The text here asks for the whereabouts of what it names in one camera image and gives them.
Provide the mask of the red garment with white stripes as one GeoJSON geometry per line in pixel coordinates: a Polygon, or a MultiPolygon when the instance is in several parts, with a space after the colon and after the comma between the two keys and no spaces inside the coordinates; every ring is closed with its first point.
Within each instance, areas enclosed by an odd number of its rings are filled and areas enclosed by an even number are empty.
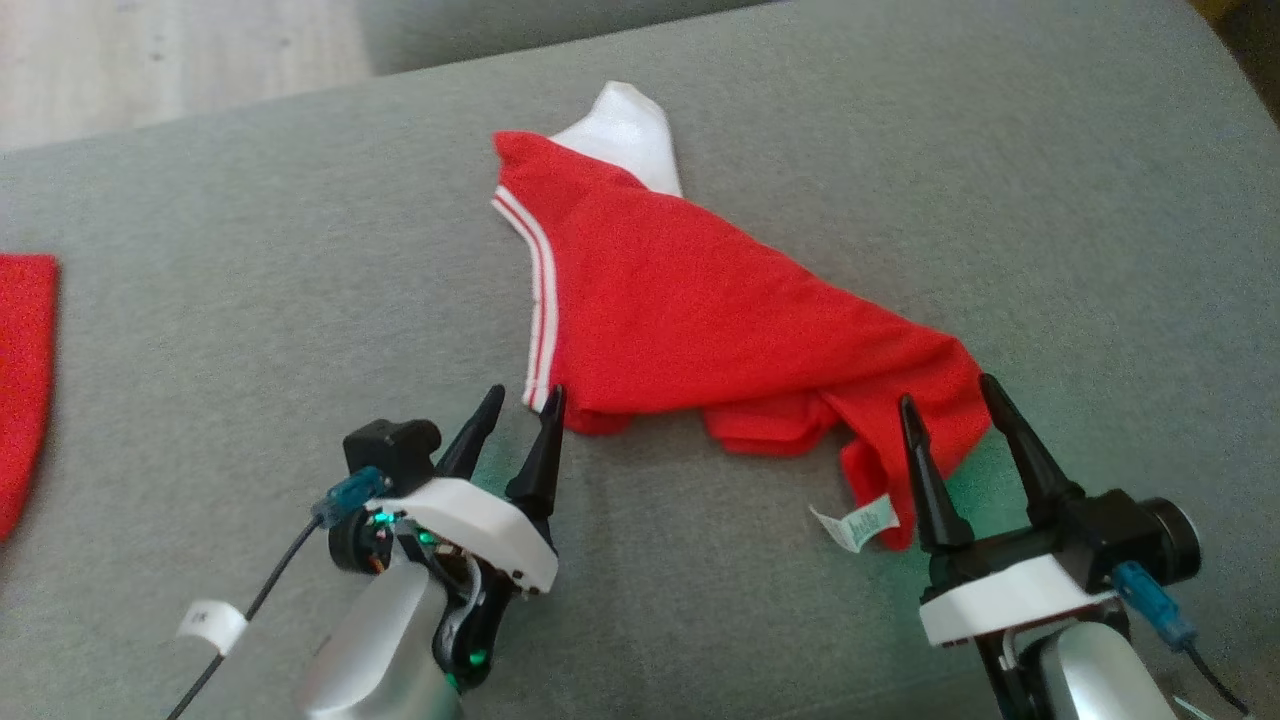
{"type": "Polygon", "coordinates": [[[664,110],[608,82],[545,136],[493,135],[493,208],[527,245],[532,318],[524,404],[564,391],[584,436],[696,410],[732,454],[810,452],[833,428],[865,538],[916,534],[899,401],[911,396],[943,474],[989,428],[960,340],[827,283],[687,200],[664,110]]]}

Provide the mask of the folded plain red garment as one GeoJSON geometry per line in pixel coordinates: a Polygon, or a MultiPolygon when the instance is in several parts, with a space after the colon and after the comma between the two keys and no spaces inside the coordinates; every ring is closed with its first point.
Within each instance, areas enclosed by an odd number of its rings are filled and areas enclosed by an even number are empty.
{"type": "Polygon", "coordinates": [[[0,542],[20,521],[52,393],[58,261],[0,254],[0,542]]]}

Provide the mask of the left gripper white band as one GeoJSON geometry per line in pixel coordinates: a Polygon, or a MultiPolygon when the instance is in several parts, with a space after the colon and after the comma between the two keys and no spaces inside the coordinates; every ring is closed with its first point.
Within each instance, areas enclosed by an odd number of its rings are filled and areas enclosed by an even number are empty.
{"type": "Polygon", "coordinates": [[[553,387],[538,415],[539,434],[506,487],[512,503],[468,482],[504,401],[506,387],[492,386],[436,462],[436,475],[443,478],[433,478],[404,497],[376,497],[330,528],[334,564],[347,571],[383,571],[390,562],[394,530],[406,525],[412,539],[430,536],[453,544],[508,577],[525,594],[549,592],[559,559],[534,521],[548,521],[556,509],[564,387],[553,387]]]}

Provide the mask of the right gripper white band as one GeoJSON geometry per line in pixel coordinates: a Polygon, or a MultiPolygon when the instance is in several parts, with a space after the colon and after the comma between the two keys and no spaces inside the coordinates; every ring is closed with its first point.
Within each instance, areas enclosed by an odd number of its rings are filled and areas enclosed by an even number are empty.
{"type": "Polygon", "coordinates": [[[914,398],[902,396],[916,529],[931,560],[919,619],[934,647],[1065,618],[1116,597],[1108,587],[1088,592],[1057,556],[1065,546],[1069,502],[1084,498],[1084,489],[1066,477],[995,375],[982,374],[982,396],[1018,468],[1033,525],[984,539],[974,538],[955,509],[925,423],[914,398]]]}

